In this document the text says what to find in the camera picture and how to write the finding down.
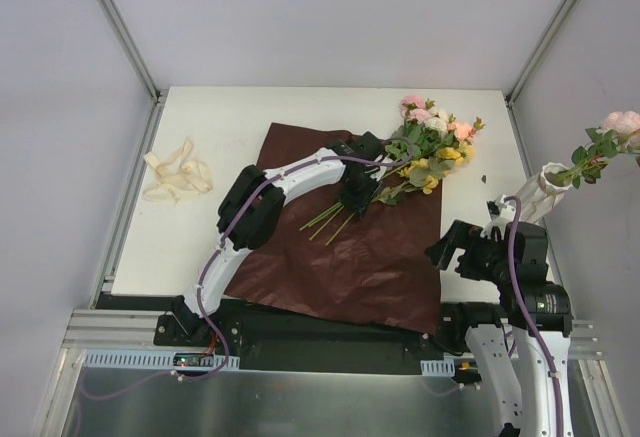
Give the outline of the red wrapping paper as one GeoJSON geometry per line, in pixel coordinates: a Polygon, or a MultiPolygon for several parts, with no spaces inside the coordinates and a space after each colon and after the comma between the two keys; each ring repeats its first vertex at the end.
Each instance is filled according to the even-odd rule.
{"type": "Polygon", "coordinates": [[[229,297],[314,317],[435,333],[440,274],[424,251],[440,237],[442,189],[339,215],[320,233],[303,224],[337,200],[339,185],[287,204],[270,240],[242,263],[229,297]]]}

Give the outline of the artificial flower bouquet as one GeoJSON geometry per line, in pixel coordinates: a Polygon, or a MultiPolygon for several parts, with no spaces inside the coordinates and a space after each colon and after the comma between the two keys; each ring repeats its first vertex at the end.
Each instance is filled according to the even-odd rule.
{"type": "Polygon", "coordinates": [[[455,168],[474,158],[474,139],[486,127],[479,117],[462,121],[421,96],[404,97],[399,109],[402,124],[384,150],[393,166],[382,173],[381,188],[372,199],[387,206],[401,203],[412,193],[434,193],[455,168]]]}

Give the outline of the cream ribbon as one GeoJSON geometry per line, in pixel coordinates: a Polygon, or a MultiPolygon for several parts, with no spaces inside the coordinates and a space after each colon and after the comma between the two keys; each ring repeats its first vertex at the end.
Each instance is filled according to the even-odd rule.
{"type": "Polygon", "coordinates": [[[147,152],[144,162],[154,175],[154,181],[142,190],[148,202],[173,202],[209,193],[213,189],[212,173],[202,160],[192,156],[194,143],[186,138],[182,146],[166,159],[147,152]]]}

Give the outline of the pink rose stem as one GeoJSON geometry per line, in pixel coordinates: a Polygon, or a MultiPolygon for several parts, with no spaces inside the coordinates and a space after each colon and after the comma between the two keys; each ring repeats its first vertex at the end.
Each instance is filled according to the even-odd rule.
{"type": "Polygon", "coordinates": [[[639,114],[635,111],[610,113],[598,127],[585,130],[590,142],[574,150],[571,166],[550,174],[550,182],[558,187],[582,183],[593,185],[613,158],[632,157],[639,164],[639,114]]]}

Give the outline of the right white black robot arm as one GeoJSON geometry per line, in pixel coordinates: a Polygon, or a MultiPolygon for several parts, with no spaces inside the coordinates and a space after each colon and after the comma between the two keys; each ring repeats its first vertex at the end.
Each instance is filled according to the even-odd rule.
{"type": "Polygon", "coordinates": [[[548,239],[535,224],[509,223],[485,233],[456,220],[425,251],[434,267],[494,284],[497,304],[454,308],[450,339],[471,352],[487,391],[498,436],[570,436],[566,375],[573,316],[566,290],[547,278],[548,239]]]}

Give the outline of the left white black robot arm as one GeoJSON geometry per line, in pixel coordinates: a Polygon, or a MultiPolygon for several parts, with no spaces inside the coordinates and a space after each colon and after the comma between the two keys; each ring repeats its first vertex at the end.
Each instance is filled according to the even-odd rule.
{"type": "Polygon", "coordinates": [[[171,304],[179,337],[191,346],[209,339],[212,324],[207,317],[219,308],[243,261],[273,236],[288,203],[340,183],[339,203],[361,216],[385,171],[394,166],[385,156],[385,143],[367,132],[351,143],[337,140],[288,165],[267,170],[245,167],[219,206],[216,249],[196,283],[171,304]]]}

